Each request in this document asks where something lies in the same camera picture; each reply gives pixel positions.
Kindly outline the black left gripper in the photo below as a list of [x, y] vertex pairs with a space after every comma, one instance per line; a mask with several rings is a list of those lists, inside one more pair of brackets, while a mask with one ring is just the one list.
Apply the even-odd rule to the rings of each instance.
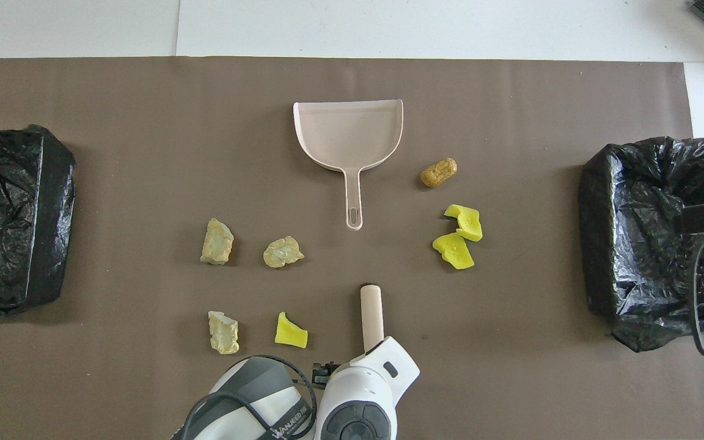
[[313, 387], [326, 387], [329, 384], [332, 374], [341, 367], [343, 367], [342, 364], [333, 361], [327, 363], [313, 363], [311, 384]]

